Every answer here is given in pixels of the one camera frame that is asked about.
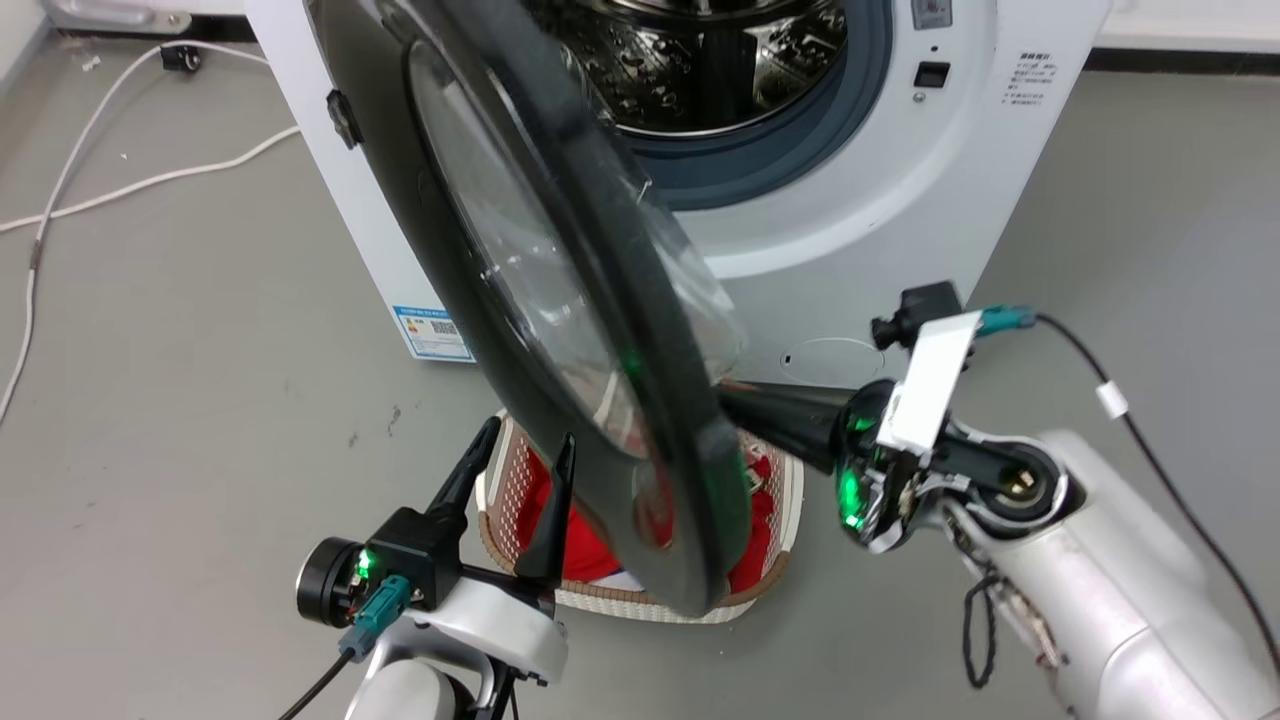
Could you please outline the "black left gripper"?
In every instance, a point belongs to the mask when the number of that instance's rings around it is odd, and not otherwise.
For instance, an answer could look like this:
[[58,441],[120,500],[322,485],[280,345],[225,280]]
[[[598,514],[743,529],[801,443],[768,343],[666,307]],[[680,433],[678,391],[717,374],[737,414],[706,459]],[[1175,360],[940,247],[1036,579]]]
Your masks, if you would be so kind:
[[[296,580],[298,615],[325,626],[349,626],[393,577],[407,583],[410,607],[436,609],[461,578],[460,541],[468,524],[468,496],[490,462],[500,425],[498,416],[481,424],[428,511],[398,509],[364,542],[329,537],[317,543]],[[515,564],[515,575],[536,591],[556,591],[563,578],[576,456],[576,439],[567,432],[549,470],[538,524]]]

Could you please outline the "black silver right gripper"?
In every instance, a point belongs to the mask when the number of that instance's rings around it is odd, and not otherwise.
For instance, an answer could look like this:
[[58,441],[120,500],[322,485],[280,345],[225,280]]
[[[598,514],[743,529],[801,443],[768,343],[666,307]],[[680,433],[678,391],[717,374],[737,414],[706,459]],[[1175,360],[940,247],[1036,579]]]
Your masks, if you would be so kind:
[[850,397],[736,382],[718,384],[716,395],[737,428],[818,471],[836,469],[838,524],[868,553],[899,550],[927,529],[945,530],[940,496],[924,488],[929,478],[925,456],[884,447],[878,434],[902,398],[910,411],[932,411],[934,439],[941,439],[948,418],[946,392],[928,393],[923,384],[911,382],[901,389],[900,383],[884,378]]

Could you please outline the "black round glass washer door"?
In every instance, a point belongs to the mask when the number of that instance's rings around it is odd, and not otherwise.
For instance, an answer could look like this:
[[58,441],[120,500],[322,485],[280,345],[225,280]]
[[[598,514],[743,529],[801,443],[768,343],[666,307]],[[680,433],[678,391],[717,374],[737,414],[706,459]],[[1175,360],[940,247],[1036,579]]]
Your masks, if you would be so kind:
[[716,382],[745,333],[559,41],[520,0],[317,0],[332,114],[477,365],[580,512],[672,611],[750,536]]

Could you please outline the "white front-load washing machine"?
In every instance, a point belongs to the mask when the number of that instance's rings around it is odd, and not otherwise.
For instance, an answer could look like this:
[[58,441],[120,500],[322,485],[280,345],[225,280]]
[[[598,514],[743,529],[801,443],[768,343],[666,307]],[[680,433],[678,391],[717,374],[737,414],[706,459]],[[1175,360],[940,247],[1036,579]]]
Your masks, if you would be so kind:
[[861,328],[900,291],[969,297],[1114,0],[893,0],[884,87],[814,170],[676,211],[746,323],[732,377],[854,388],[901,364]]

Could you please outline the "grey-blue rubber door gasket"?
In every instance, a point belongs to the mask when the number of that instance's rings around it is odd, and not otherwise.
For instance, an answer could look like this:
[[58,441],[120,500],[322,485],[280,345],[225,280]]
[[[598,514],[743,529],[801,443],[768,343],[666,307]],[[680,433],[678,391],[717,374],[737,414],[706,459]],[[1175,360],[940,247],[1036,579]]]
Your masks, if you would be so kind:
[[893,51],[893,0],[844,0],[852,38],[835,68],[781,113],[723,135],[623,141],[676,211],[746,202],[833,156],[874,109]]

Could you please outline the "white woven laundry basket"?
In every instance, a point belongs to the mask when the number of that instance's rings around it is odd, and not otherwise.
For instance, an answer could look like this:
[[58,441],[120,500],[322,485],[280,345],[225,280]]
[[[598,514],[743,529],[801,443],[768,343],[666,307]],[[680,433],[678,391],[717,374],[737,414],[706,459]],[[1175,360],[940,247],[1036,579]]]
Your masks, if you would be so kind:
[[[524,468],[524,454],[526,448],[535,448],[527,433],[506,413],[500,413],[499,418],[502,420],[499,445],[489,468],[477,479],[475,503],[479,530],[486,551],[502,571],[512,573],[515,562],[521,556],[517,555],[515,525],[531,479],[531,471]],[[716,609],[700,618],[685,618],[657,602],[644,589],[616,591],[564,579],[556,593],[557,602],[586,612],[662,624],[723,624],[744,615],[780,582],[788,565],[803,512],[804,469],[796,457],[754,436],[742,434],[741,441],[744,451],[751,442],[763,443],[773,462],[774,473],[768,483],[768,491],[774,498],[774,514],[771,518],[772,542],[765,560],[765,573],[758,584],[736,594],[730,592]],[[538,451],[536,454],[549,471],[550,464]]]

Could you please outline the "red clothing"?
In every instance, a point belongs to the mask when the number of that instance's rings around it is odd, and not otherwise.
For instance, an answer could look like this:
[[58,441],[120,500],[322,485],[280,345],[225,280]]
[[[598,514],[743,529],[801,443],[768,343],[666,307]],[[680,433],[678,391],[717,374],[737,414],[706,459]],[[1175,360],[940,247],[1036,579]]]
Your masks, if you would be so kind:
[[[771,518],[774,514],[774,498],[768,491],[768,483],[774,475],[773,462],[765,446],[759,442],[745,446],[745,457],[748,479],[751,482],[751,534],[742,557],[728,574],[732,594],[749,591],[760,582],[772,542]],[[550,474],[535,450],[525,450],[524,468],[531,471],[531,479],[515,525],[517,555],[529,548],[550,491]],[[616,591],[643,591],[635,577],[623,570],[605,543],[595,536],[575,509],[570,511],[563,579]]]

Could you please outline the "blue energy label sticker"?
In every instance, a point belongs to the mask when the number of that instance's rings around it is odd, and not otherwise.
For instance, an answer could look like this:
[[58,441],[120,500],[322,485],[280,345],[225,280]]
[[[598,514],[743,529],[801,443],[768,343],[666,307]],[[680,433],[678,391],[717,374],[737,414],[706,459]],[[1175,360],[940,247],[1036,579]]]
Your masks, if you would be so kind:
[[416,359],[475,363],[475,357],[449,314],[435,307],[390,307],[399,332]]

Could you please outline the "stainless steel washer drum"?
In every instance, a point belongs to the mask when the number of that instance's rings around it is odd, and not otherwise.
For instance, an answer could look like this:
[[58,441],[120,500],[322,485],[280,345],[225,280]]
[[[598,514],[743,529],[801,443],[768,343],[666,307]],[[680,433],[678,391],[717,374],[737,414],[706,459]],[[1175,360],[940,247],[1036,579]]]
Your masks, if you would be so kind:
[[724,135],[773,117],[832,70],[842,0],[521,0],[631,135]]

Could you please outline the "grey object by wall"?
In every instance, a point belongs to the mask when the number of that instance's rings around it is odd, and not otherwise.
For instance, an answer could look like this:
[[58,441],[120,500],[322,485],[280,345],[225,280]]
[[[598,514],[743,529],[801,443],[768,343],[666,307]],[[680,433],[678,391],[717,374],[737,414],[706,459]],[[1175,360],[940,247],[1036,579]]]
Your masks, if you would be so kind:
[[192,24],[188,12],[156,10],[142,0],[38,0],[59,29],[91,35],[177,36]]

